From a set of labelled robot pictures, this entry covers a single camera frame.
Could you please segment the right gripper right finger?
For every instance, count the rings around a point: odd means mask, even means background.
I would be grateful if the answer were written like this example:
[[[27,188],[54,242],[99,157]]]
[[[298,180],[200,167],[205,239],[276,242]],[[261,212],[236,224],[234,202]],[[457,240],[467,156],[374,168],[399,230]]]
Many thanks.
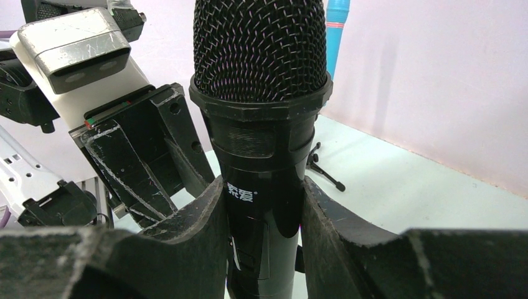
[[[524,230],[391,233],[304,181],[309,298],[526,298]]]

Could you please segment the black microphone orange end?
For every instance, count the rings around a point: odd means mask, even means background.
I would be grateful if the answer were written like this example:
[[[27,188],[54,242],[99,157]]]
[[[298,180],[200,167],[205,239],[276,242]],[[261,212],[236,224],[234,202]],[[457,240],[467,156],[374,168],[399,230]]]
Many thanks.
[[[332,92],[321,1],[196,1],[191,100],[223,181],[232,298],[291,298],[304,175]]]

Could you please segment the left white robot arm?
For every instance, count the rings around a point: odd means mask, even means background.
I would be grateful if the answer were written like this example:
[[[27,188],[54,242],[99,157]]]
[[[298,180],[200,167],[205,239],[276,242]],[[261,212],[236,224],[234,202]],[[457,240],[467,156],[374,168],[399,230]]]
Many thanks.
[[[23,1],[26,23],[2,31],[1,115],[53,133],[61,118],[96,173],[95,191],[45,167],[1,131],[1,227],[142,228],[176,212],[171,196],[199,196],[214,175],[183,87],[152,86],[131,58],[145,15],[129,1]]]

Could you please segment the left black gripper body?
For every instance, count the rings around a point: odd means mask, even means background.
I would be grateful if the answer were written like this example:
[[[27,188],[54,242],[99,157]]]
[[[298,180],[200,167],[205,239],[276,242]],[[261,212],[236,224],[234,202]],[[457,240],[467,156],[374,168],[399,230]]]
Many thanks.
[[[84,113],[69,134],[112,197],[171,197],[185,187],[169,146],[185,114],[181,85],[148,85]]]

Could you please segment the blue toy microphone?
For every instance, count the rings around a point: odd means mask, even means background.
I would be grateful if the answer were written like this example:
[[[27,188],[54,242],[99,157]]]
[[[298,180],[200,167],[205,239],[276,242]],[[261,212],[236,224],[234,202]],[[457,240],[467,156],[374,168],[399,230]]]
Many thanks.
[[[350,5],[350,0],[329,0],[326,7],[326,60],[327,71],[332,78],[336,71],[342,32],[349,15]]]

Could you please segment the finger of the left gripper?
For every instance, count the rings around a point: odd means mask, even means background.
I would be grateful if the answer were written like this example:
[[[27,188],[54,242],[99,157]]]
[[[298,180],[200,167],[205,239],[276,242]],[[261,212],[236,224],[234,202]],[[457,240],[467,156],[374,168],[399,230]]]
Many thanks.
[[[192,121],[183,86],[165,84],[153,91],[150,102],[183,186],[192,196],[200,196],[215,176]]]
[[[177,211],[120,124],[110,121],[94,128],[84,126],[80,144],[109,184],[113,197],[140,228],[165,220]]]

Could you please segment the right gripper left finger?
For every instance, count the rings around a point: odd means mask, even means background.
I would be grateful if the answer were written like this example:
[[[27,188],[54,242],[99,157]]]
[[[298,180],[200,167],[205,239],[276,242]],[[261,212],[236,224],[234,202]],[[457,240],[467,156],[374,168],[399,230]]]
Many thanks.
[[[223,298],[223,181],[138,234],[101,226],[1,231],[2,298]]]

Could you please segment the black tripod mic stand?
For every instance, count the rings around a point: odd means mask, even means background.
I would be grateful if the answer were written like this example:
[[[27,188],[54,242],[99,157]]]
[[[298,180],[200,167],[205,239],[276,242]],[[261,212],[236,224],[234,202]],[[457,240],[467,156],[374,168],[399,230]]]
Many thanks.
[[[327,171],[325,171],[322,167],[318,165],[319,156],[316,151],[320,149],[320,147],[321,143],[317,142],[315,146],[310,150],[308,160],[306,162],[306,168],[311,169],[312,171],[324,176],[328,181],[330,181],[334,185],[334,187],[338,191],[344,192],[346,190],[345,185],[342,182],[333,178]]]

